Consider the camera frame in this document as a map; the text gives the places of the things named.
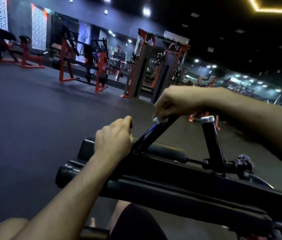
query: gym floor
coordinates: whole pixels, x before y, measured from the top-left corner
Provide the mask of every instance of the gym floor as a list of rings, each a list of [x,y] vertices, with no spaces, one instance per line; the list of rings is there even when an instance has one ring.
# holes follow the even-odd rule
[[[59,166],[75,158],[82,140],[96,130],[126,115],[133,118],[135,137],[152,125],[153,105],[146,100],[121,98],[123,91],[112,87],[98,94],[94,89],[77,81],[59,83],[58,71],[51,68],[0,64],[0,222],[34,217],[60,191],[54,182]],[[225,125],[219,140],[227,160],[249,155],[255,174],[282,190],[282,162],[270,152]],[[208,157],[201,126],[186,117],[158,141],[183,148],[194,159]],[[90,216],[98,227],[107,226],[115,204],[98,198]],[[235,239],[221,226],[149,211],[168,239]]]

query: gray machine panel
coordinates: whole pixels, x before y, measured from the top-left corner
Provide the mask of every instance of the gray machine panel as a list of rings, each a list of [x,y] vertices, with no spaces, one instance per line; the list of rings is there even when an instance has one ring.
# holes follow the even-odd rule
[[[142,84],[144,82],[146,70],[149,66],[151,54],[153,51],[153,46],[145,43],[142,45],[141,52],[139,54],[138,63],[135,66],[134,81],[131,88],[131,97],[138,98],[142,89]]]
[[[153,90],[153,96],[151,102],[155,103],[163,90],[171,83],[171,80],[175,73],[175,64],[178,63],[178,56],[173,52],[168,52],[165,60],[162,61],[160,72],[158,75],[157,82]]]

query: person's right arm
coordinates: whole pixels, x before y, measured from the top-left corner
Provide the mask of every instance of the person's right arm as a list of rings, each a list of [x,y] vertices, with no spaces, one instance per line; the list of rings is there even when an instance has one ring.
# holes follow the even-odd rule
[[[282,106],[224,88],[170,86],[156,102],[154,117],[189,115],[197,110],[226,118],[282,160]]]

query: black shorts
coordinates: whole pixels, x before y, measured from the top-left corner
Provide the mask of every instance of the black shorts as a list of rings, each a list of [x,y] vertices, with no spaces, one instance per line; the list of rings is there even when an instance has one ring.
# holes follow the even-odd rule
[[[159,224],[146,210],[128,205],[112,230],[110,240],[167,240]]]

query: person's left arm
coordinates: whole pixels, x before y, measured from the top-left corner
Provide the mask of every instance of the person's left arm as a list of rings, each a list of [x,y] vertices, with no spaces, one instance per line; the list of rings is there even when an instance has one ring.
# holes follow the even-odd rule
[[[128,116],[99,130],[93,157],[13,240],[78,239],[104,183],[131,150],[131,125]]]

